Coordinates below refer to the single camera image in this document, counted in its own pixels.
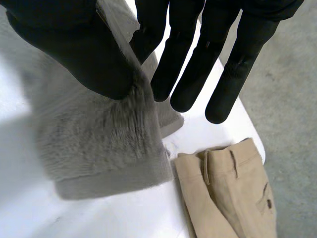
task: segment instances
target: black glove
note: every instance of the black glove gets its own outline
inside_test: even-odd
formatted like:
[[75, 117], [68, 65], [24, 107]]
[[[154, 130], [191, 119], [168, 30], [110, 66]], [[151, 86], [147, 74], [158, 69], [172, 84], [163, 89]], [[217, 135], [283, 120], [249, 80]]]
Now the black glove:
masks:
[[124, 98], [132, 67], [96, 12], [96, 0], [0, 0], [13, 29], [61, 63], [87, 88]]
[[[273, 36], [279, 22], [292, 17], [303, 1], [207, 0], [199, 42], [171, 97], [173, 108], [186, 112], [192, 107], [220, 55], [232, 23], [243, 9], [236, 42], [205, 111], [210, 122], [224, 122], [261, 48]], [[136, 0], [136, 5], [141, 28], [135, 32], [130, 44], [140, 62], [143, 62], [161, 41], [168, 3], [162, 0]], [[168, 98], [178, 78], [202, 8], [201, 0], [170, 0], [171, 33], [151, 81], [158, 102]]]

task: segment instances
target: fabric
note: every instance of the fabric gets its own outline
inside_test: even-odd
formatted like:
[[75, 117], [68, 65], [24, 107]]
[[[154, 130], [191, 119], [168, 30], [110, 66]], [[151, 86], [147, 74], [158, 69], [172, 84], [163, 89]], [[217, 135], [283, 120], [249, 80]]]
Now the fabric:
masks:
[[[214, 230], [208, 230], [211, 228], [207, 224], [212, 228], [212, 224], [220, 224], [215, 229], [227, 231], [223, 218], [239, 238], [277, 237], [272, 190], [252, 139], [225, 149], [207, 149], [195, 155], [179, 154], [175, 163], [198, 238], [205, 237], [200, 236], [203, 232], [214, 237], [211, 235]], [[214, 216], [222, 214], [218, 218], [220, 222], [206, 216], [210, 204]]]
[[121, 37], [119, 46], [135, 67], [133, 90], [119, 102], [88, 90], [20, 39], [0, 10], [0, 54], [21, 74], [38, 129], [40, 160], [62, 198], [108, 196], [174, 178], [161, 139], [178, 130], [183, 118], [169, 102], [155, 104], [148, 75], [157, 62], [151, 56], [140, 70], [127, 43], [138, 23], [126, 5], [108, 5], [112, 17], [107, 20], [122, 24], [116, 26], [121, 34], [116, 40]]
[[175, 165], [197, 238], [237, 238], [209, 196], [201, 171], [203, 161], [195, 155], [180, 154]]

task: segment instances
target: white table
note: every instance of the white table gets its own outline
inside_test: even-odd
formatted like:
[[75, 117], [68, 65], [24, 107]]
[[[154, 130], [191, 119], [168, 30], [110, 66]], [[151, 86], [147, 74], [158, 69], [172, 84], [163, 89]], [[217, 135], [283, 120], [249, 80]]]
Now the white table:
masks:
[[[133, 2], [128, 0], [135, 12]], [[198, 24], [193, 47], [198, 40], [199, 27]], [[158, 58], [163, 47], [164, 41], [156, 50]], [[229, 145], [252, 137], [264, 160], [261, 140], [239, 99], [223, 124], [210, 124], [204, 117], [206, 104], [222, 70], [220, 61], [217, 61], [197, 102], [184, 114], [184, 126], [163, 141], [176, 155]], [[30, 108], [20, 92], [10, 91], [18, 81], [15, 78], [14, 72], [0, 64], [0, 237], [188, 237], [179, 187], [175, 181], [107, 198], [60, 200], [37, 160]]]

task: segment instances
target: khaki pants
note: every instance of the khaki pants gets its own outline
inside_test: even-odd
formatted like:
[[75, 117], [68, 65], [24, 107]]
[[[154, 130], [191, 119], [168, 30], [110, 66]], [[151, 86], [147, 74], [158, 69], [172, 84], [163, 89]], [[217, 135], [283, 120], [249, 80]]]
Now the khaki pants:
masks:
[[179, 154], [181, 189], [197, 238], [276, 238], [276, 209], [252, 139]]

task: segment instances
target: gray floor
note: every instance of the gray floor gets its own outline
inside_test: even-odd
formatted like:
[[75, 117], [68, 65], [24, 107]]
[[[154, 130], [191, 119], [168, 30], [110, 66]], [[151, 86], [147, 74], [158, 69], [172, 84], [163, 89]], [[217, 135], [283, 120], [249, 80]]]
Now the gray floor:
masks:
[[317, 237], [316, 93], [317, 1], [305, 0], [263, 47], [240, 94], [265, 146], [279, 238]]

